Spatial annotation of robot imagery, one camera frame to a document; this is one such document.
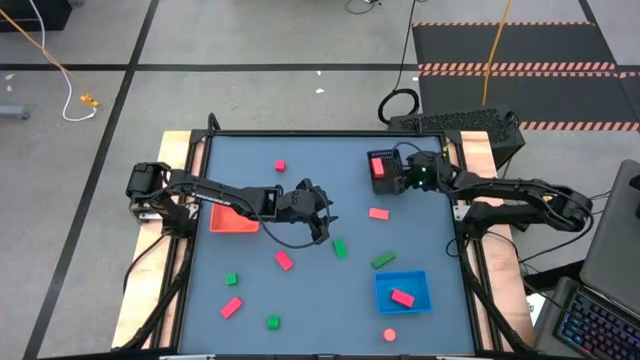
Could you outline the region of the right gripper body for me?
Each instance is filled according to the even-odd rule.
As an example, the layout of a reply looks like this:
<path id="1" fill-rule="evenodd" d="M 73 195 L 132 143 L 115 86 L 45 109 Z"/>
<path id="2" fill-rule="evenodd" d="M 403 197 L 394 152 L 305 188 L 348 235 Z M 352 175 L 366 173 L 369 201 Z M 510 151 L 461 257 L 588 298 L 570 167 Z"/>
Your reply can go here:
<path id="1" fill-rule="evenodd" d="M 403 190 L 439 191 L 449 193 L 451 167 L 444 158 L 433 152 L 416 152 L 406 158 L 402 166 Z"/>

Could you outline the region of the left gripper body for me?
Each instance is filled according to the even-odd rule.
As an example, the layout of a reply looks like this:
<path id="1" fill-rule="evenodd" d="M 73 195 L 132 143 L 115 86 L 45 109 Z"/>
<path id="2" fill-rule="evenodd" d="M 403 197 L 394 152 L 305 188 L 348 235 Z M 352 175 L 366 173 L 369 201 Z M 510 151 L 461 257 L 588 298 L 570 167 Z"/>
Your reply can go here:
<path id="1" fill-rule="evenodd" d="M 311 245 L 320 245 L 330 236 L 329 228 L 321 225 L 321 219 L 326 215 L 321 209 L 321 196 L 328 198 L 319 185 L 314 185 L 308 178 L 303 179 L 293 191 L 277 199 L 277 222 L 307 224 Z"/>

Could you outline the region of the black plastic bin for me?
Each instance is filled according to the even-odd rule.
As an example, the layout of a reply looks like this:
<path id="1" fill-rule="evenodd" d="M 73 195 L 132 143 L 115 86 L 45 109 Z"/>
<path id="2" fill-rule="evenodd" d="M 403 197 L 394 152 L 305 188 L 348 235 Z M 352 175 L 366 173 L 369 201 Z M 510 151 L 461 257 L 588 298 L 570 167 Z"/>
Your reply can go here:
<path id="1" fill-rule="evenodd" d="M 401 166 L 401 173 L 400 174 L 387 174 L 385 172 L 385 176 L 382 179 L 375 179 L 373 177 L 371 164 L 370 164 L 371 159 L 374 158 L 374 157 L 381 158 L 383 163 L 384 163 L 384 165 L 385 165 L 386 161 L 390 161 L 390 160 L 393 160 L 393 161 L 397 162 Z M 397 149 L 369 151 L 367 153 L 367 160 L 368 160 L 368 165 L 369 165 L 369 172 L 370 172 L 370 178 L 371 178 L 371 181 L 372 181 L 373 191 L 378 195 L 388 194 L 387 190 L 386 190 L 386 180 L 389 177 L 401 176 L 402 173 L 403 173 L 403 166 L 402 166 L 402 162 L 401 162 L 399 151 Z"/>

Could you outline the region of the dark green block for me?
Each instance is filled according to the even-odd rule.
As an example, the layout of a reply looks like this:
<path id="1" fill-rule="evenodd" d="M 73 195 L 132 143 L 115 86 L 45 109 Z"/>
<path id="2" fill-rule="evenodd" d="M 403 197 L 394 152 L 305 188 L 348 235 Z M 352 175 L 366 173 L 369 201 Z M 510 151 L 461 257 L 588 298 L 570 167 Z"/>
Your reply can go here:
<path id="1" fill-rule="evenodd" d="M 396 258 L 396 253 L 392 250 L 386 251 L 377 255 L 372 261 L 371 265 L 374 269 L 379 269 Z"/>

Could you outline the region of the orange plastic bin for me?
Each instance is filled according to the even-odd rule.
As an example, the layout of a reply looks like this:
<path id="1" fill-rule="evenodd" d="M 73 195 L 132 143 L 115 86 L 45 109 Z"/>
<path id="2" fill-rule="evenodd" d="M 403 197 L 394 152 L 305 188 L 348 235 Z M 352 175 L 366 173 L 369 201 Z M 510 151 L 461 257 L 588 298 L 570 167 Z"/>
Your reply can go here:
<path id="1" fill-rule="evenodd" d="M 256 233 L 259 223 L 238 215 L 232 208 L 214 203 L 211 207 L 209 231 L 223 234 Z"/>

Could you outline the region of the blue plastic bin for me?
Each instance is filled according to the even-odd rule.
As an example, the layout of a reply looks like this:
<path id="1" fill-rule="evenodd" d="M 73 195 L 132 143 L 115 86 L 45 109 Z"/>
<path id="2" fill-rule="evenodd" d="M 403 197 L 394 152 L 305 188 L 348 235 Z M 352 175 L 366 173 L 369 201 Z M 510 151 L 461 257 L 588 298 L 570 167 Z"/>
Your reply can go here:
<path id="1" fill-rule="evenodd" d="M 423 270 L 379 272 L 374 280 L 378 312 L 384 315 L 422 314 L 432 311 L 428 278 Z M 400 289 L 415 297 L 413 308 L 405 308 L 391 299 L 393 289 Z"/>

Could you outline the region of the wooden side board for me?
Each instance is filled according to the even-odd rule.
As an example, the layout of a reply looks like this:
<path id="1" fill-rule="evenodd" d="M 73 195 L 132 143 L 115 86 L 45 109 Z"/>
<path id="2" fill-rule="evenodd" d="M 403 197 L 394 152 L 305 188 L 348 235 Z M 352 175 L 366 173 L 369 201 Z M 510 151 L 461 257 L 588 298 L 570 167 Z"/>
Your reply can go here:
<path id="1" fill-rule="evenodd" d="M 173 168 L 201 169 L 204 144 L 190 142 L 189 131 L 166 131 L 157 160 Z M 140 226 L 134 256 L 140 261 L 128 276 L 120 314 L 111 346 L 123 346 L 143 325 L 169 283 L 178 274 L 185 257 L 187 241 L 161 238 L 161 222 L 152 220 Z"/>
<path id="2" fill-rule="evenodd" d="M 461 144 L 448 146 L 451 162 L 478 174 L 493 178 L 497 175 L 488 135 L 468 131 L 461 134 Z M 490 228 L 477 250 L 471 244 L 466 253 L 475 274 L 486 268 L 487 279 L 495 305 L 509 325 L 529 346 L 535 341 L 534 327 L 529 313 L 512 232 L 507 225 Z"/>

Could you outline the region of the black perforated computer case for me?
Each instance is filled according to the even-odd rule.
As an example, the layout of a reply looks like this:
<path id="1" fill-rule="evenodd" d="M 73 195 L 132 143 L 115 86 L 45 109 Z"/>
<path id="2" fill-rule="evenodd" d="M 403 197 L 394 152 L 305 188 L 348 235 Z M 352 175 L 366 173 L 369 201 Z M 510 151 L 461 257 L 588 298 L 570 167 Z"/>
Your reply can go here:
<path id="1" fill-rule="evenodd" d="M 393 117 L 387 124 L 390 131 L 485 132 L 488 135 L 494 164 L 505 165 L 525 144 L 519 129 L 520 120 L 514 111 L 503 108 L 481 108 L 441 114 L 413 114 Z"/>

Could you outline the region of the black striped floor mat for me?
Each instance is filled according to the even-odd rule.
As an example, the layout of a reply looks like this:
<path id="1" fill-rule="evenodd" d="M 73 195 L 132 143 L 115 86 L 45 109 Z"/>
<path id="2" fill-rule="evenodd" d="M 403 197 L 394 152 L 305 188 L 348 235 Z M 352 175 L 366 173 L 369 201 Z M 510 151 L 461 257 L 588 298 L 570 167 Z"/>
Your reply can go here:
<path id="1" fill-rule="evenodd" d="M 523 130 L 640 131 L 640 71 L 621 70 L 591 22 L 422 22 L 413 35 L 426 112 L 505 106 Z"/>

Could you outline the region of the white paper sheet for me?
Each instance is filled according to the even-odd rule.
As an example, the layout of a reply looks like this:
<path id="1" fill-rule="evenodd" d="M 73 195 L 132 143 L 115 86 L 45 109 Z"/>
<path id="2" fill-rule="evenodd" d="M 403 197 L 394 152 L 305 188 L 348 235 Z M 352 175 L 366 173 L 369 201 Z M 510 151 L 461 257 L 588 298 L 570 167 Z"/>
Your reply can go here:
<path id="1" fill-rule="evenodd" d="M 536 324 L 546 299 L 541 294 L 531 294 L 526 297 L 529 315 L 533 324 Z"/>

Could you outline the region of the grey laptop with lit keyboard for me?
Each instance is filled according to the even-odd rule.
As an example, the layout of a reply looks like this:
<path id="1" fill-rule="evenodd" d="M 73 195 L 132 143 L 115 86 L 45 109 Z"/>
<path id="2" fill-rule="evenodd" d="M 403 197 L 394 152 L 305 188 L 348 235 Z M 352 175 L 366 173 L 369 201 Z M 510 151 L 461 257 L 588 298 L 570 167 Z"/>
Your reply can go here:
<path id="1" fill-rule="evenodd" d="M 536 323 L 547 356 L 640 360 L 640 163 L 624 160 L 577 277 L 563 270 Z"/>

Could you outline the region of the black box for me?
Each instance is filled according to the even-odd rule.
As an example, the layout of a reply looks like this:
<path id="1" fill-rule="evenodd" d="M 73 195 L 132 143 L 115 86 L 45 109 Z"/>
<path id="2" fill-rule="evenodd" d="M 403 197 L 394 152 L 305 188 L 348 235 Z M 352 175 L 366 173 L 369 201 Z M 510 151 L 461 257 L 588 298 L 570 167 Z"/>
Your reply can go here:
<path id="1" fill-rule="evenodd" d="M 61 31 L 65 28 L 72 7 L 68 0 L 33 0 L 46 30 Z M 29 0 L 0 0 L 2 9 L 25 31 L 40 30 L 38 17 Z"/>

